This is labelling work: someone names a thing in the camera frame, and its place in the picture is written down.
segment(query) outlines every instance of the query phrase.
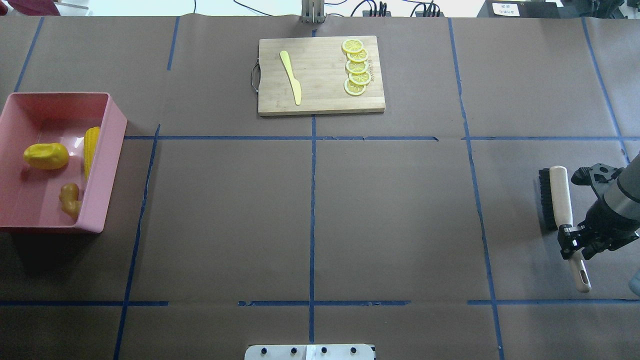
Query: cutting board metal handle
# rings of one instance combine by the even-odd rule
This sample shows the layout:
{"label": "cutting board metal handle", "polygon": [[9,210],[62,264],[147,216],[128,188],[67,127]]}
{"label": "cutting board metal handle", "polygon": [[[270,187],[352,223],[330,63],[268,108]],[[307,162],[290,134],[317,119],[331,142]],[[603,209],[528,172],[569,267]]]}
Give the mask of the cutting board metal handle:
{"label": "cutting board metal handle", "polygon": [[[258,82],[256,85],[255,82],[255,69],[258,68]],[[253,89],[255,90],[255,93],[258,93],[258,87],[260,87],[260,59],[255,60],[255,65],[253,66],[253,68],[251,69],[251,86],[253,87]]]}

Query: white label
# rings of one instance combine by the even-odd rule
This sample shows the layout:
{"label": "white label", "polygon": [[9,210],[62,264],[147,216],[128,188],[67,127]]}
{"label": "white label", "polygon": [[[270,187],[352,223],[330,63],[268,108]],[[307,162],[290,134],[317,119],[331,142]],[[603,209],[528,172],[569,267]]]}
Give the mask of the white label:
{"label": "white label", "polygon": [[499,4],[492,3],[493,13],[502,16],[520,16],[517,4]]}

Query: red fabric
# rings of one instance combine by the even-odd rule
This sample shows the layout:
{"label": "red fabric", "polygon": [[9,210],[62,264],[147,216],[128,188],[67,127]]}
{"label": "red fabric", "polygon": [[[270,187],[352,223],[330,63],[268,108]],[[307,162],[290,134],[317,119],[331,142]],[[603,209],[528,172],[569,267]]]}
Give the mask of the red fabric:
{"label": "red fabric", "polygon": [[9,0],[9,5],[24,15],[57,15],[60,16],[58,8],[53,0]]}

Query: cutting board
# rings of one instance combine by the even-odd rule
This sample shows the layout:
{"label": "cutting board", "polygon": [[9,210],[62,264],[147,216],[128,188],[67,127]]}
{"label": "cutting board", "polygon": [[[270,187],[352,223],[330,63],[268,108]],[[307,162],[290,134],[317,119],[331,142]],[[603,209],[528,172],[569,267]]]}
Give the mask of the cutting board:
{"label": "cutting board", "polygon": [[[369,52],[371,82],[359,96],[344,91],[348,73],[342,42],[348,38],[359,39]],[[302,87],[300,105],[293,99],[291,84],[280,59],[282,50],[289,53],[294,77]],[[374,36],[261,39],[258,61],[260,116],[385,111],[378,40]]]}

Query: pink bin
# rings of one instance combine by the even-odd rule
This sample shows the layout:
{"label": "pink bin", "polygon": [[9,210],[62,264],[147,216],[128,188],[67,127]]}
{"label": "pink bin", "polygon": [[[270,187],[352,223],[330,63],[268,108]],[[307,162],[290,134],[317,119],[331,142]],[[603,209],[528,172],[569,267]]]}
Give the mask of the pink bin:
{"label": "pink bin", "polygon": [[[89,180],[84,132],[100,126]],[[104,228],[127,119],[107,93],[13,93],[0,115],[0,231],[99,233]],[[69,163],[57,170],[22,158],[34,143],[62,143]],[[60,188],[76,183],[83,204],[74,221],[60,208]]]}

